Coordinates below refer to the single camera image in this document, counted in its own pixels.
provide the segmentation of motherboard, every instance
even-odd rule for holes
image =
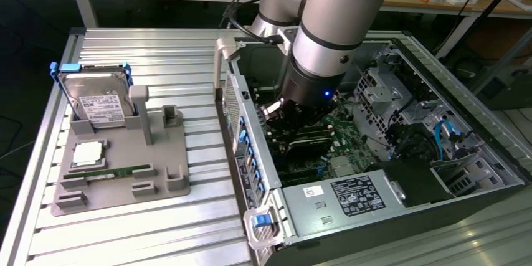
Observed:
[[[363,173],[379,161],[356,129],[351,105],[347,98],[339,97],[338,108],[288,142],[262,118],[260,103],[255,104],[283,186]]]

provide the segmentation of hard drive label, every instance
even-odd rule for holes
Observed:
[[[124,111],[118,95],[80,97],[80,102],[92,123],[124,121]]]
[[[386,208],[370,176],[331,183],[336,198],[347,216],[355,216]]]

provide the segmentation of green circuit board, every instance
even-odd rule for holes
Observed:
[[[378,162],[379,159],[363,141],[363,135],[356,129],[352,120],[346,118],[343,105],[315,124],[315,126],[324,128],[328,125],[332,125],[335,134],[332,135],[332,145],[327,153],[322,153],[320,156],[312,159],[286,162],[280,158],[276,145],[271,142],[272,136],[268,132],[275,132],[275,130],[262,122],[283,186],[294,186],[363,173],[370,165]],[[344,161],[342,169],[338,168],[338,161]]]

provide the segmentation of blue cable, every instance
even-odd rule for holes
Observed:
[[[455,124],[450,120],[442,120],[436,124],[435,127],[435,132],[434,132],[434,139],[436,140],[436,145],[439,146],[439,151],[440,151],[440,160],[443,160],[443,145],[440,141],[440,132],[442,132],[442,125],[446,124],[447,129],[450,132],[455,132],[456,135],[462,135],[462,132],[459,129],[456,129]]]

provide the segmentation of hard drive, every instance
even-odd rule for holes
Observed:
[[[51,65],[51,75],[60,85],[78,120],[90,120],[95,128],[126,125],[135,115],[130,100],[132,76],[130,65]]]

